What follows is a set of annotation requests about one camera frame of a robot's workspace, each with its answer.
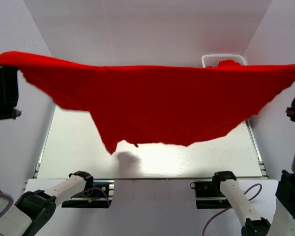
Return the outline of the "red t shirt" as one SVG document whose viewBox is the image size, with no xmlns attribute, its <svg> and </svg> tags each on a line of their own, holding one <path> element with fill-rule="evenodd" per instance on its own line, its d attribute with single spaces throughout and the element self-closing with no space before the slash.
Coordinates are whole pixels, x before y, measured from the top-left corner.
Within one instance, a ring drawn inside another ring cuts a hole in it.
<svg viewBox="0 0 295 236">
<path fill-rule="evenodd" d="M 109 153 L 135 146 L 189 146 L 226 136 L 295 82 L 295 64 L 222 67 L 92 66 L 5 52 L 0 66 L 63 109 L 85 111 Z"/>
</svg>

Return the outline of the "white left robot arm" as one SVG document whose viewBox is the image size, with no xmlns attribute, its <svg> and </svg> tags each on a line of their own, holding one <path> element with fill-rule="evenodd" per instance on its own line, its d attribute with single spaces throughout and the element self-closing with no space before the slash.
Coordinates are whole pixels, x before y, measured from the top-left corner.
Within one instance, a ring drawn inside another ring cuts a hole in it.
<svg viewBox="0 0 295 236">
<path fill-rule="evenodd" d="M 18 68 L 0 66 L 0 120 L 16 119 Z M 33 236 L 53 216 L 56 208 L 74 196 L 94 191 L 93 176 L 77 171 L 47 190 L 28 191 L 17 201 L 0 190 L 0 236 Z"/>
</svg>

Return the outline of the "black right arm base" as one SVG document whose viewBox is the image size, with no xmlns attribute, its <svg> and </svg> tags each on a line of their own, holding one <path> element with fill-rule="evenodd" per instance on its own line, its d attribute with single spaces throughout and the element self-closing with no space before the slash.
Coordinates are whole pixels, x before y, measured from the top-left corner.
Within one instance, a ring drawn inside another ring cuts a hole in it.
<svg viewBox="0 0 295 236">
<path fill-rule="evenodd" d="M 210 181 L 195 181 L 190 183 L 195 191 L 197 209 L 226 209 L 230 203 L 223 194 L 215 191 Z"/>
</svg>

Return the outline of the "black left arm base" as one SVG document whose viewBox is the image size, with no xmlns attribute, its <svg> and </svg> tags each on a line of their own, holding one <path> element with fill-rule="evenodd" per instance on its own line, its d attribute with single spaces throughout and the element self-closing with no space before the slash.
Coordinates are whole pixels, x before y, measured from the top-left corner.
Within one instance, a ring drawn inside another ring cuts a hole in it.
<svg viewBox="0 0 295 236">
<path fill-rule="evenodd" d="M 114 194 L 113 180 L 94 180 L 93 189 L 62 203 L 62 208 L 109 208 Z"/>
</svg>

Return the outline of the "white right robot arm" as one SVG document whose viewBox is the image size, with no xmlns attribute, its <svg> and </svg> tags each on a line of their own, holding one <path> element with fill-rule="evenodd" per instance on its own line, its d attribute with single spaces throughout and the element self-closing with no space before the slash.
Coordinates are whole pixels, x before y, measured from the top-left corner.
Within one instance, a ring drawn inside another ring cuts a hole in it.
<svg viewBox="0 0 295 236">
<path fill-rule="evenodd" d="M 283 170 L 277 183 L 271 220 L 242 191 L 234 174 L 216 172 L 213 192 L 225 196 L 234 210 L 243 236 L 295 236 L 295 156 L 291 171 Z"/>
</svg>

